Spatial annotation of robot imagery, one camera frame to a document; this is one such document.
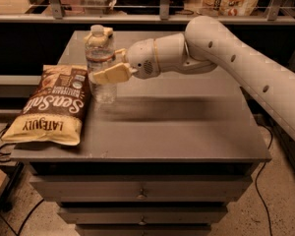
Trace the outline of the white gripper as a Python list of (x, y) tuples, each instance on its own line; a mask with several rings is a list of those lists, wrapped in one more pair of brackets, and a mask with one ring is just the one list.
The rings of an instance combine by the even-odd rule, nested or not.
[(160, 74), (152, 38), (132, 44), (127, 54), (125, 48), (116, 50), (115, 60), (118, 64), (91, 75), (96, 84), (118, 84), (129, 81), (132, 75), (139, 79), (150, 79)]

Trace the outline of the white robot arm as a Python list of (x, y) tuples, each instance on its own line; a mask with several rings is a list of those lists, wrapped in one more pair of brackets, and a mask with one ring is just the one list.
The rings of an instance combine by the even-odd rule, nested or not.
[(219, 66), (295, 141), (295, 73), (242, 42), (220, 21), (199, 16), (183, 33), (149, 38), (119, 51), (122, 61), (90, 76), (100, 85), (165, 72), (202, 74)]

